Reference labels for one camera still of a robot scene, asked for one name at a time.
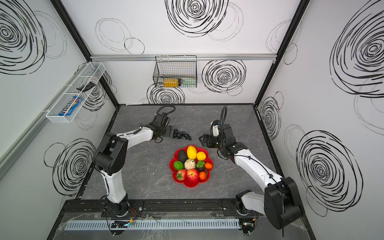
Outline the small yellow lemon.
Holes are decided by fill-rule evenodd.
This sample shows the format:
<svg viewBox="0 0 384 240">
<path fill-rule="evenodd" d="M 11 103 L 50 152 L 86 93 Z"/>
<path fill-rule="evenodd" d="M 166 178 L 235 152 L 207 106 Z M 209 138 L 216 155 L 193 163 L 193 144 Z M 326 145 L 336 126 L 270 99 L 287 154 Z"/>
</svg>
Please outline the small yellow lemon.
<svg viewBox="0 0 384 240">
<path fill-rule="evenodd" d="M 204 162 L 207 158 L 207 155 L 205 154 L 205 152 L 198 152 L 197 153 L 197 160 L 198 161 L 202 161 Z"/>
</svg>

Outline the large yellow lemon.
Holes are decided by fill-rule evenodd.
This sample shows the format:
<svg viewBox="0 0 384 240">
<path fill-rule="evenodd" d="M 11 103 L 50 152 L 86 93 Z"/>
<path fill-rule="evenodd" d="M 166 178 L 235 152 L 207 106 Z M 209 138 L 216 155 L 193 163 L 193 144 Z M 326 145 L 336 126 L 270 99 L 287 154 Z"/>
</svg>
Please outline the large yellow lemon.
<svg viewBox="0 0 384 240">
<path fill-rule="evenodd" d="M 197 158 L 197 149 L 194 146 L 188 146 L 187 148 L 187 156 L 191 160 L 195 160 Z"/>
</svg>

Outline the black grape bunch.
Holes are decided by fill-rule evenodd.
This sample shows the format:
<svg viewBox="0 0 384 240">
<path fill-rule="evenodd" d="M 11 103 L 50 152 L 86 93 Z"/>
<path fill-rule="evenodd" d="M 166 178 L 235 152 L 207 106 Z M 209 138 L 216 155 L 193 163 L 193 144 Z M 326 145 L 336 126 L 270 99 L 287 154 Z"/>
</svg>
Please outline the black grape bunch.
<svg viewBox="0 0 384 240">
<path fill-rule="evenodd" d="M 179 131 L 178 129 L 174 129 L 173 134 L 172 134 L 172 138 L 173 139 L 179 139 L 179 140 L 180 139 L 186 139 L 189 141 L 192 140 L 192 137 L 189 134 L 187 134 L 184 131 Z"/>
</svg>

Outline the small orange fruit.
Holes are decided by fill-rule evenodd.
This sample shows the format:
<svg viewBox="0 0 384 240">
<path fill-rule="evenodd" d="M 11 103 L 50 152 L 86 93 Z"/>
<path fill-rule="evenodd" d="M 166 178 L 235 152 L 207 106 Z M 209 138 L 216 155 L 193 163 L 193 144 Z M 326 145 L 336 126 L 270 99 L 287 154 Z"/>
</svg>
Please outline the small orange fruit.
<svg viewBox="0 0 384 240">
<path fill-rule="evenodd" d="M 211 170 L 213 168 L 213 165 L 211 163 L 205 163 L 205 168 L 207 170 Z"/>
</svg>

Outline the dark wrinkled avocado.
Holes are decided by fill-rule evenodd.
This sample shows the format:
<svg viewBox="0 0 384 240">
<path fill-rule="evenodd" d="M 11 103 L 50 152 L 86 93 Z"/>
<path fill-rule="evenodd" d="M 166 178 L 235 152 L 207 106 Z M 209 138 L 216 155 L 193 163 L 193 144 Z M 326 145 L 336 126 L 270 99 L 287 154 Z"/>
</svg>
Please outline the dark wrinkled avocado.
<svg viewBox="0 0 384 240">
<path fill-rule="evenodd" d="M 181 162 L 181 163 L 185 163 L 187 160 L 189 159 L 186 151 L 184 149 L 181 149 L 179 152 L 178 152 L 178 160 Z"/>
</svg>

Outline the beige potato shaped fruit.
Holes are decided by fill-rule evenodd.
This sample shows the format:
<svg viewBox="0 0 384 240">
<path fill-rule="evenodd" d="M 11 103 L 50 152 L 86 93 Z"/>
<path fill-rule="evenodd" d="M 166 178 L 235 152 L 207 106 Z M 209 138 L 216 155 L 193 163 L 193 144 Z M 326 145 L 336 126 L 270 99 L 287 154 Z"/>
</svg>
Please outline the beige potato shaped fruit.
<svg viewBox="0 0 384 240">
<path fill-rule="evenodd" d="M 185 169 L 188 171 L 188 170 L 192 170 L 192 169 L 195 169 L 196 168 L 196 161 L 195 160 L 192 160 L 192 159 L 188 159 L 186 160 L 186 162 L 184 163 L 184 167 Z"/>
</svg>

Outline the red flower shaped bowl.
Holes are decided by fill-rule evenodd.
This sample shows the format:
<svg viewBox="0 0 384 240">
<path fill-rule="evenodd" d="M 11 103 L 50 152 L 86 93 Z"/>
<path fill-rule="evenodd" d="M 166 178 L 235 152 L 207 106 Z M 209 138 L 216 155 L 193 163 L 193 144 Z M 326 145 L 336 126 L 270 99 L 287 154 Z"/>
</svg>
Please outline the red flower shaped bowl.
<svg viewBox="0 0 384 240">
<path fill-rule="evenodd" d="M 203 149 L 203 148 L 198 148 L 198 147 L 196 147 L 196 146 L 194 146 L 194 147 L 197 149 L 197 152 L 205 152 L 205 154 L 207 155 L 207 158 L 206 158 L 206 160 L 205 160 L 204 162 L 205 162 L 205 163 L 211 163 L 211 164 L 213 165 L 213 167 L 214 167 L 214 163 L 213 163 L 212 159 L 210 158 L 208 151 L 205 150 L 205 149 Z M 177 175 L 177 172 L 178 172 L 178 171 L 176 171 L 175 168 L 174 168 L 174 162 L 175 162 L 175 161 L 179 161 L 179 160 L 178 160 L 178 152 L 179 152 L 180 150 L 181 150 L 181 149 L 178 149 L 177 151 L 175 151 L 175 153 L 174 153 L 174 157 L 173 157 L 172 160 L 169 162 L 169 168 L 170 168 L 170 170 L 172 171 L 172 178 L 173 178 L 173 180 L 174 180 L 176 183 L 184 184 L 187 188 L 195 188 L 195 187 L 198 186 L 199 184 L 203 184 L 203 183 L 208 182 L 208 181 L 210 180 L 210 177 L 211 177 L 211 170 L 213 170 L 213 168 L 212 168 L 211 170 L 207 170 L 207 169 L 205 168 L 204 172 L 207 173 L 207 179 L 206 179 L 206 181 L 201 181 L 200 179 L 198 179 L 197 182 L 195 182 L 195 183 L 191 183 L 191 182 L 189 182 L 189 181 L 187 180 L 187 176 L 186 176 L 186 179 L 185 179 L 184 181 L 182 181 L 182 182 L 180 182 L 180 181 L 178 181 L 178 180 L 176 179 L 176 175 Z"/>
</svg>

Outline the dark purple plum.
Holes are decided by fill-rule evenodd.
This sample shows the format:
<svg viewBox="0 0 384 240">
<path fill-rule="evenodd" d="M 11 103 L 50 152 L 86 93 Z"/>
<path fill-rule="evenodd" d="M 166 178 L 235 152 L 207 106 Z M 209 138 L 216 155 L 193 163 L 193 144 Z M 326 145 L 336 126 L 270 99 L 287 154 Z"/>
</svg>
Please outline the dark purple plum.
<svg viewBox="0 0 384 240">
<path fill-rule="evenodd" d="M 199 172 L 203 172 L 205 170 L 205 162 L 204 161 L 198 161 L 196 163 L 196 169 L 199 171 Z"/>
</svg>

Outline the red pink apple fruit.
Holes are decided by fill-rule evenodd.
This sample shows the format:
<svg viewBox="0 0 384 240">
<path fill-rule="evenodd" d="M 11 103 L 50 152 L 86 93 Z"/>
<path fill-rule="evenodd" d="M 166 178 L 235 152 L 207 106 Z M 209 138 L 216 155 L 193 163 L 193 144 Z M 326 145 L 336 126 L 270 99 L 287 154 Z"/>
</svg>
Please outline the red pink apple fruit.
<svg viewBox="0 0 384 240">
<path fill-rule="evenodd" d="M 191 183 L 195 183 L 199 179 L 199 172 L 196 169 L 187 170 L 187 180 Z"/>
</svg>

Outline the green lime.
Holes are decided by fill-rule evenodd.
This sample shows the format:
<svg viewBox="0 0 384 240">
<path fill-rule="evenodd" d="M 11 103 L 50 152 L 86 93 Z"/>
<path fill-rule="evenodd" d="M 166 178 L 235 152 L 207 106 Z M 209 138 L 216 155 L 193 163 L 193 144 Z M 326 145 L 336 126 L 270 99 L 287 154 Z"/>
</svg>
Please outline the green lime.
<svg viewBox="0 0 384 240">
<path fill-rule="evenodd" d="M 176 171 L 183 170 L 184 169 L 184 164 L 180 161 L 175 161 L 174 162 L 174 168 Z"/>
</svg>

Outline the red strawberry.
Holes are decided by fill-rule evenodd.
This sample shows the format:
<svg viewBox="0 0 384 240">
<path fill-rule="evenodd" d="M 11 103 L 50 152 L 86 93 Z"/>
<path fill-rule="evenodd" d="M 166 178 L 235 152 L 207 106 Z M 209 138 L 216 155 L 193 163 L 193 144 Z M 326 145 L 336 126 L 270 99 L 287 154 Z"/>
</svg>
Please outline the red strawberry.
<svg viewBox="0 0 384 240">
<path fill-rule="evenodd" d="M 186 175 L 187 175 L 186 169 L 178 170 L 177 175 L 176 175 L 176 179 L 178 181 L 182 182 L 186 179 Z"/>
</svg>

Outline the small orange tomato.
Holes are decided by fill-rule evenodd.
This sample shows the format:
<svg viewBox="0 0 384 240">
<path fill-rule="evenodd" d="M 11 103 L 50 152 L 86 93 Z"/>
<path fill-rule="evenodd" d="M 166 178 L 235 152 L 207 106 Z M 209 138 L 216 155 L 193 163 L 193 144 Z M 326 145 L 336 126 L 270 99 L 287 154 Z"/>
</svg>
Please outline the small orange tomato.
<svg viewBox="0 0 384 240">
<path fill-rule="evenodd" d="M 206 172 L 200 172 L 200 173 L 199 173 L 199 179 L 200 179 L 201 181 L 206 181 L 206 179 L 207 179 L 207 173 L 206 173 Z"/>
</svg>

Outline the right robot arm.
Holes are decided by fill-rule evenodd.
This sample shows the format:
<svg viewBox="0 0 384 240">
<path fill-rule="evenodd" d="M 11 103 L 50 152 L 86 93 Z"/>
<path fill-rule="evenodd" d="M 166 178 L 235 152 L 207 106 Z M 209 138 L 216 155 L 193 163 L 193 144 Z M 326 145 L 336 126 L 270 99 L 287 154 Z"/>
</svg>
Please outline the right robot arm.
<svg viewBox="0 0 384 240">
<path fill-rule="evenodd" d="M 265 215 L 278 230 L 305 214 L 296 182 L 259 161 L 246 145 L 236 140 L 229 124 L 219 120 L 211 122 L 210 133 L 199 137 L 199 141 L 203 147 L 218 149 L 224 159 L 244 169 L 263 190 L 262 195 L 251 191 L 240 196 L 245 210 Z"/>
</svg>

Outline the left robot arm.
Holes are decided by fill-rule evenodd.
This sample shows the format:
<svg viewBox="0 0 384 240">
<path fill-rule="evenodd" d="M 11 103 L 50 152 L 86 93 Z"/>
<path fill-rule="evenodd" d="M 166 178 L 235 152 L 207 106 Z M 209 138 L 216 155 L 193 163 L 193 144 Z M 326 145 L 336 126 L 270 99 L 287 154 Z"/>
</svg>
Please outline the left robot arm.
<svg viewBox="0 0 384 240">
<path fill-rule="evenodd" d="M 128 149 L 157 138 L 169 137 L 172 128 L 168 124 L 168 114 L 155 114 L 152 122 L 136 130 L 120 134 L 108 132 L 103 136 L 93 162 L 104 180 L 107 209 L 116 216 L 125 216 L 130 208 L 122 178 Z"/>
</svg>

